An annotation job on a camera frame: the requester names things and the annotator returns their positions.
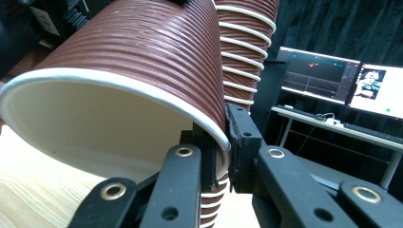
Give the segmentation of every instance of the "computer monitor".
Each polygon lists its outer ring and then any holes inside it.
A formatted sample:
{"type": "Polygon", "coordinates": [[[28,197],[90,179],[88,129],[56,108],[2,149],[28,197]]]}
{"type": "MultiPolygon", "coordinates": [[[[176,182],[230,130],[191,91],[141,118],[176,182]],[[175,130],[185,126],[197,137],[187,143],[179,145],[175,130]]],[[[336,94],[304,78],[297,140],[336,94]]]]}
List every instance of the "computer monitor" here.
{"type": "Polygon", "coordinates": [[[302,96],[345,105],[359,61],[281,47],[278,60],[288,67],[281,87],[302,96]]]}
{"type": "Polygon", "coordinates": [[[363,64],[347,105],[403,120],[402,98],[403,68],[363,64]]]}

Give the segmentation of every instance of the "screen display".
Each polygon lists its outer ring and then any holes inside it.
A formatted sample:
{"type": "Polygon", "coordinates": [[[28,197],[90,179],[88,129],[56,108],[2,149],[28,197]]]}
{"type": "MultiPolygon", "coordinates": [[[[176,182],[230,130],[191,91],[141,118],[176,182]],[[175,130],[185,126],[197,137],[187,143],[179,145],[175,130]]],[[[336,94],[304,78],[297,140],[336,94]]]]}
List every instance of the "screen display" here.
{"type": "Polygon", "coordinates": [[[348,105],[403,119],[403,68],[362,65],[348,105]]]}
{"type": "Polygon", "coordinates": [[[278,60],[287,61],[282,89],[344,105],[359,69],[359,61],[281,47],[278,60]]]}

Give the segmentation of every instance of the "table leg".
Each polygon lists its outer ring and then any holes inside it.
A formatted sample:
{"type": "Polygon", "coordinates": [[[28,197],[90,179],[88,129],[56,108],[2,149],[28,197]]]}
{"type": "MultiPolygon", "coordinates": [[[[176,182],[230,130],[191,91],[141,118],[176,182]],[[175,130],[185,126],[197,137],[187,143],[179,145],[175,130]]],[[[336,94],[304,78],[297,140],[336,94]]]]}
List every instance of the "table leg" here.
{"type": "Polygon", "coordinates": [[[279,143],[279,146],[281,146],[281,147],[284,146],[285,141],[287,140],[288,133],[290,132],[290,128],[291,128],[292,123],[293,123],[293,119],[288,119],[288,124],[285,127],[285,131],[284,131],[284,134],[282,135],[281,142],[279,143]]]}
{"type": "Polygon", "coordinates": [[[396,168],[399,165],[401,157],[402,157],[402,154],[400,152],[398,152],[398,151],[393,152],[391,162],[388,164],[385,174],[383,175],[383,178],[379,184],[382,188],[388,190],[388,187],[389,187],[389,184],[391,183],[394,171],[396,171],[396,168]]]}

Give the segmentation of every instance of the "keyboard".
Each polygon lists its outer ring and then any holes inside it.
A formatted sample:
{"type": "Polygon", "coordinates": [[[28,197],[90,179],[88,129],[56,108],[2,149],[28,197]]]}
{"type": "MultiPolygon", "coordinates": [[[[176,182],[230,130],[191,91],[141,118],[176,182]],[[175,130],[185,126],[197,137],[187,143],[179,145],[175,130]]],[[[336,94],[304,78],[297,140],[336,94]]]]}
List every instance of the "keyboard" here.
{"type": "Polygon", "coordinates": [[[365,127],[362,127],[362,126],[353,125],[353,124],[350,124],[350,123],[344,123],[343,125],[344,125],[345,128],[348,128],[348,129],[351,129],[351,130],[354,130],[354,131],[358,131],[358,132],[361,132],[361,133],[372,135],[372,136],[375,136],[375,137],[378,137],[378,138],[381,138],[381,139],[384,139],[384,140],[387,140],[387,141],[392,141],[392,142],[395,142],[395,143],[403,144],[403,139],[399,138],[399,137],[396,137],[396,136],[388,135],[388,134],[385,134],[385,133],[382,133],[382,132],[374,131],[374,130],[371,130],[371,129],[368,129],[368,128],[365,128],[365,127]]]}
{"type": "Polygon", "coordinates": [[[326,117],[324,117],[324,116],[317,116],[315,114],[312,114],[312,113],[309,113],[309,112],[304,112],[304,111],[294,109],[294,108],[291,108],[291,107],[286,107],[286,106],[281,105],[281,104],[278,104],[277,107],[280,108],[280,109],[287,110],[287,111],[292,111],[292,112],[297,113],[299,115],[303,115],[303,116],[306,116],[306,117],[311,117],[311,118],[314,118],[314,119],[322,121],[322,122],[326,121],[326,117]]]}

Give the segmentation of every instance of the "wooden table surface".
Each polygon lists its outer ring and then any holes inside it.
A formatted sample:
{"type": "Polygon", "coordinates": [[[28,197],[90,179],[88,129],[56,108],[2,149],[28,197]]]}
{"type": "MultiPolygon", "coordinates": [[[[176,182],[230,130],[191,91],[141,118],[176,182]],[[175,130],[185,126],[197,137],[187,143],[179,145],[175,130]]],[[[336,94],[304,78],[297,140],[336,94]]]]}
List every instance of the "wooden table surface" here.
{"type": "MultiPolygon", "coordinates": [[[[46,156],[3,126],[1,228],[66,227],[80,202],[102,180],[46,156]]],[[[215,227],[259,227],[251,195],[226,194],[215,227]]]]}

